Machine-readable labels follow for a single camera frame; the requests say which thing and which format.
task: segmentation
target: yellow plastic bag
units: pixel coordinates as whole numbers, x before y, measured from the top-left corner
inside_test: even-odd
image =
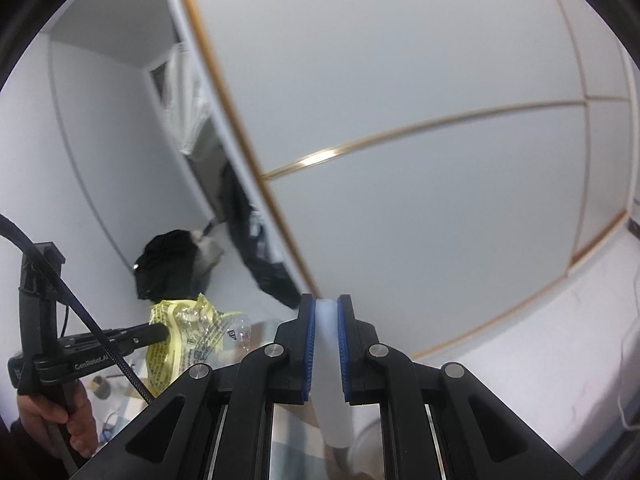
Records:
[[[163,323],[169,337],[146,350],[151,392],[159,395],[191,365],[210,362],[211,354],[222,350],[222,337],[237,314],[220,314],[203,294],[196,301],[156,303],[149,323]]]

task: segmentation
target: finger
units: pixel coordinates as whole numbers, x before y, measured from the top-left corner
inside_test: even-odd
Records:
[[[84,384],[80,381],[76,381],[76,387],[74,389],[74,406],[76,407],[76,410],[87,403],[89,403],[89,397],[86,395]]]
[[[98,435],[95,432],[95,427],[85,431],[83,434],[72,436],[69,439],[69,444],[83,456],[85,456],[83,452],[91,456],[98,447]]]
[[[91,452],[91,450],[89,450],[89,448],[87,446],[85,446],[84,442],[82,442],[82,441],[78,441],[78,442],[75,442],[75,443],[71,444],[71,447],[73,449],[75,449],[81,456],[83,456],[85,458],[90,458],[91,455],[93,454]]]
[[[91,411],[91,404],[86,403],[69,416],[66,424],[70,434],[81,434],[87,429],[94,428],[95,419]]]
[[[65,424],[68,421],[69,415],[66,410],[42,394],[29,396],[29,401],[25,406],[33,415],[40,415],[44,420],[56,424]]]

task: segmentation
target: human hand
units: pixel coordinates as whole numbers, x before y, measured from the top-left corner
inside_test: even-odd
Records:
[[[98,435],[91,403],[80,381],[76,382],[73,400],[75,411],[69,415],[64,408],[43,395],[18,396],[20,423],[29,436],[53,456],[58,456],[58,451],[47,432],[45,421],[66,424],[71,447],[89,458],[98,447]]]

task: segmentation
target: black metal bracket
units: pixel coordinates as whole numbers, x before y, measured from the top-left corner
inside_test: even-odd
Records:
[[[463,365],[424,366],[380,344],[347,295],[338,318],[345,399],[380,404],[386,480],[581,478]]]
[[[314,309],[305,295],[298,318],[239,364],[193,365],[74,480],[268,480],[273,405],[308,398]]]
[[[60,275],[65,257],[52,242],[36,248]],[[19,287],[20,340],[22,351],[7,363],[9,376],[19,395],[43,394],[69,413],[73,411],[76,380],[113,365],[112,359],[91,333],[58,338],[56,303],[59,294],[27,256],[22,257]],[[104,334],[122,355],[136,348],[163,341],[168,336],[162,324],[138,325]],[[69,444],[64,424],[47,428],[69,473],[87,460]]]
[[[298,318],[240,364],[191,367],[74,480],[267,480],[273,405],[308,393],[314,305],[304,294]],[[580,478],[465,367],[423,366],[380,344],[349,296],[338,300],[338,334],[345,396],[380,405],[387,480]]]

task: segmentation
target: black cable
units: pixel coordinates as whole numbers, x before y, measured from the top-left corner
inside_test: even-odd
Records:
[[[118,412],[111,412],[109,415],[107,415],[107,418],[104,420],[104,423],[102,424],[102,429],[100,430],[100,436],[104,439],[105,444],[108,443],[108,441],[110,441],[113,438],[113,430],[115,430],[116,428],[115,424],[110,428],[108,426],[109,420],[113,415],[118,415]]]
[[[69,321],[69,306],[65,305],[65,320],[62,323],[62,330],[60,331],[60,337],[64,337],[65,336],[65,332],[66,332],[66,324]]]
[[[33,265],[44,275],[49,283],[60,294],[60,302],[68,304],[71,309],[76,313],[76,316],[80,318],[89,331],[94,335],[98,343],[107,352],[107,355],[113,360],[113,363],[120,369],[123,375],[131,383],[131,385],[138,391],[140,396],[145,399],[147,404],[150,404],[154,400],[154,396],[147,389],[144,383],[131,369],[127,362],[122,358],[120,351],[115,347],[109,338],[104,335],[95,319],[87,312],[82,306],[80,300],[71,292],[66,283],[58,276],[56,271],[51,267],[47,259],[40,253],[38,248],[33,244],[29,237],[23,233],[20,228],[11,222],[7,217],[0,214],[0,235],[9,240],[12,244],[18,247],[28,259],[31,260]]]

